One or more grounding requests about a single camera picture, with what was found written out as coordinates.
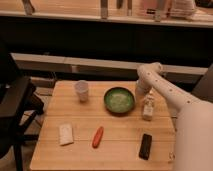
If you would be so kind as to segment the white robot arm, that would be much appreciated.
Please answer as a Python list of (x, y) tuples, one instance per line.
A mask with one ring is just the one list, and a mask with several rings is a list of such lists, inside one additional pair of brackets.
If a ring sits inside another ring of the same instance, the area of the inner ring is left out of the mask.
[(138, 95), (152, 88), (178, 111), (173, 171), (213, 171), (213, 103), (201, 100), (161, 76), (159, 62), (137, 68)]

